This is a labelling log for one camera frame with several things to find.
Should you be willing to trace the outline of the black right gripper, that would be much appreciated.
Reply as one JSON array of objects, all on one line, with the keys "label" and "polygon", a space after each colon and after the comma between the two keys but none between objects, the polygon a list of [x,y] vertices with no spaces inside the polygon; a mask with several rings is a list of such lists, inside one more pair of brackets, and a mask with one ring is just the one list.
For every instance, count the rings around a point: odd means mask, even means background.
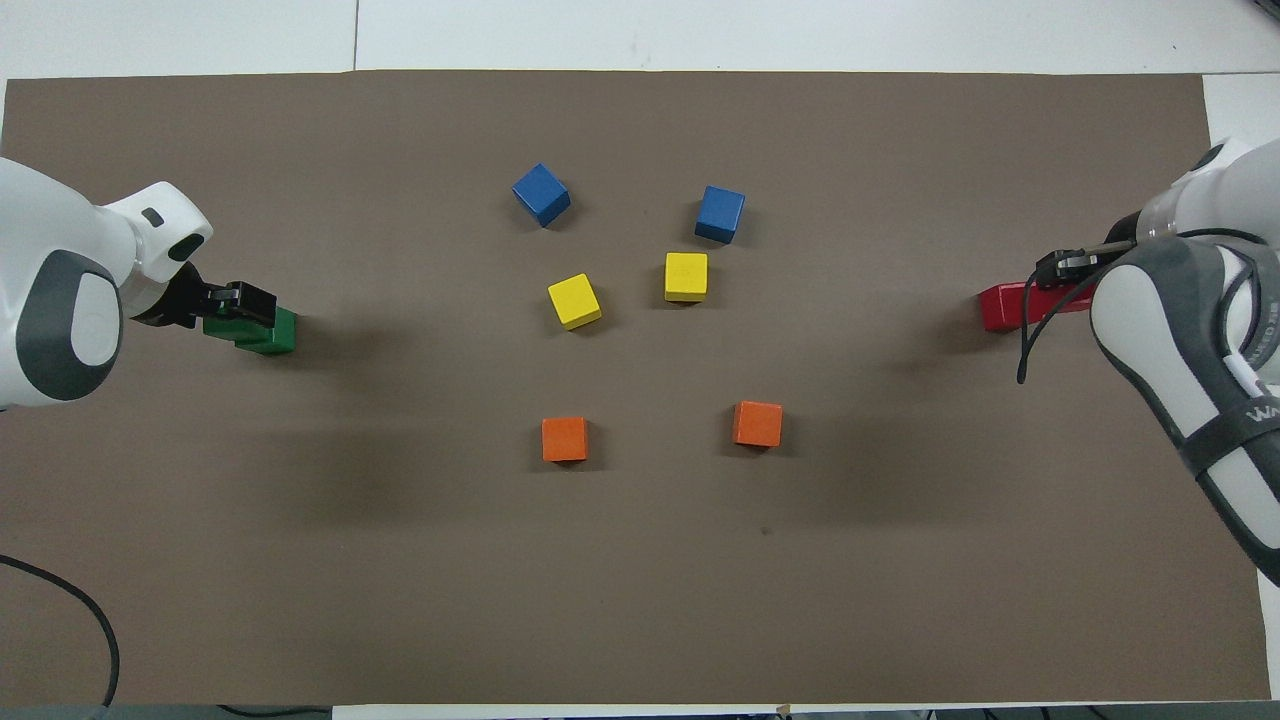
[{"label": "black right gripper", "polygon": [[1085,250],[1048,252],[1036,263],[1036,287],[1050,291],[1060,284],[1080,284],[1097,266],[1105,272],[1138,243],[1135,238],[1106,240],[1098,245],[1098,258]]}]

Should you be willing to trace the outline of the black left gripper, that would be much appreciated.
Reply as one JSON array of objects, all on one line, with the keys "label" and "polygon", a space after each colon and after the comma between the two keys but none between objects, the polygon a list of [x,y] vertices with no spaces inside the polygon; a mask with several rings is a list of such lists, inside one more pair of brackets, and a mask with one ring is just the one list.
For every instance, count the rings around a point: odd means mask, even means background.
[{"label": "black left gripper", "polygon": [[276,296],[251,283],[206,283],[195,265],[182,265],[150,307],[134,320],[151,327],[196,328],[201,316],[241,316],[261,327],[276,324]]}]

